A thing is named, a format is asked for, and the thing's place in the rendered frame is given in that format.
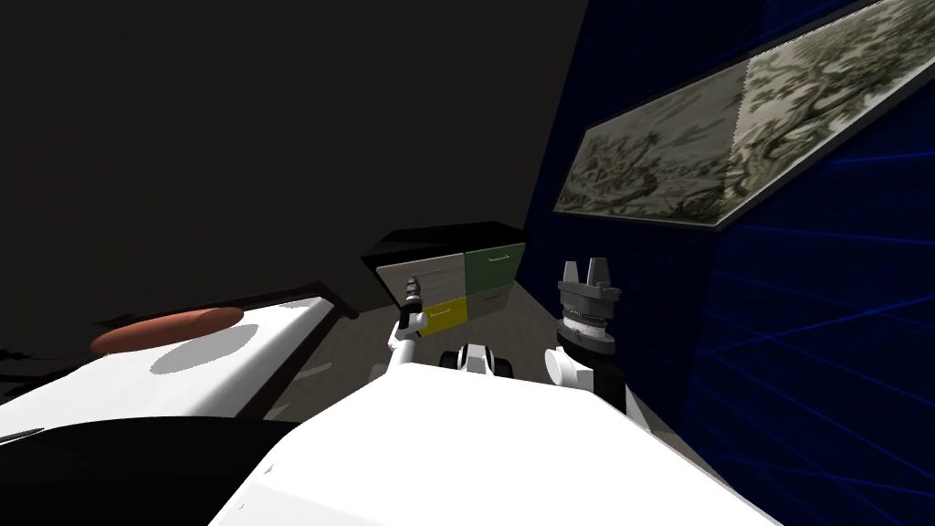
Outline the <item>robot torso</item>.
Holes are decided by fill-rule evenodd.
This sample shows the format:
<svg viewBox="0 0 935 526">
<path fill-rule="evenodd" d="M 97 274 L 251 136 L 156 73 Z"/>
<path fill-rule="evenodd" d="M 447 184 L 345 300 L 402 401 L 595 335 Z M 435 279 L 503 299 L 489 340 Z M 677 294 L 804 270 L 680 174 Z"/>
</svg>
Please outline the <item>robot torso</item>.
<svg viewBox="0 0 935 526">
<path fill-rule="evenodd" d="M 290 430 L 208 526 L 782 526 L 550 352 L 558 385 L 391 363 Z"/>
</svg>

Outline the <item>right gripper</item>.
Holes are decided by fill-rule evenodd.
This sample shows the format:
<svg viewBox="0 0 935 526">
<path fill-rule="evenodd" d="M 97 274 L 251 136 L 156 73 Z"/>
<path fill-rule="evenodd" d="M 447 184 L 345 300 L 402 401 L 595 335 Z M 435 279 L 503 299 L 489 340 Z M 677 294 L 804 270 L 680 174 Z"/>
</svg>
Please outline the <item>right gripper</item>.
<svg viewBox="0 0 935 526">
<path fill-rule="evenodd" d="M 577 262 L 564 263 L 562 281 L 558 281 L 563 310 L 596 319 L 612 319 L 621 290 L 611 287 L 606 258 L 590 258 L 586 283 L 581 283 Z"/>
</svg>

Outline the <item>dresser with coloured drawers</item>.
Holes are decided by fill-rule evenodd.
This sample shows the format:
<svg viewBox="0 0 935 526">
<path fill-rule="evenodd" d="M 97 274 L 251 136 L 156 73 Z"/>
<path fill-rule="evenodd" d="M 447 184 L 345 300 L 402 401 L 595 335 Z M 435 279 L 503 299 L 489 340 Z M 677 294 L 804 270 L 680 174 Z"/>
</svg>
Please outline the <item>dresser with coloured drawers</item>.
<svg viewBox="0 0 935 526">
<path fill-rule="evenodd" d="M 525 241 L 525 232 L 495 221 L 400 229 L 361 260 L 399 308 L 407 301 L 407 281 L 418 280 L 427 317 L 419 334 L 428 336 L 503 309 Z"/>
</svg>

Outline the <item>white bed with dark frame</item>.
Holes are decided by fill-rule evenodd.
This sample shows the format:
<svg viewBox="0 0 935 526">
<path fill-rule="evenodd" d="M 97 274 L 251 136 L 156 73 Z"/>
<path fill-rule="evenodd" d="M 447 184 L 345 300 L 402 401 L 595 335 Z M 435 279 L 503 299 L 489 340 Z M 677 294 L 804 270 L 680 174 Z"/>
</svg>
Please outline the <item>white bed with dark frame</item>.
<svg viewBox="0 0 935 526">
<path fill-rule="evenodd" d="M 320 281 L 227 300 L 242 311 L 220 331 L 186 340 L 171 324 L 193 308 L 104 322 L 111 335 L 131 326 L 153 335 L 148 349 L 101 356 L 0 405 L 0 444 L 87 422 L 161 416 L 260 418 L 342 318 L 357 311 Z"/>
</svg>

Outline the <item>framed landscape picture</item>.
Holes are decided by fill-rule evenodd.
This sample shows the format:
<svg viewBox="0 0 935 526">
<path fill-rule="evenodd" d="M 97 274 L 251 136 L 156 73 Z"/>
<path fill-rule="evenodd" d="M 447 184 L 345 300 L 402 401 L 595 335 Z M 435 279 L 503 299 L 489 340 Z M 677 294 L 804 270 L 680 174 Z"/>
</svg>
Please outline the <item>framed landscape picture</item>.
<svg viewBox="0 0 935 526">
<path fill-rule="evenodd" d="M 935 77 L 935 0 L 876 0 L 587 129 L 556 213 L 717 230 Z"/>
</svg>

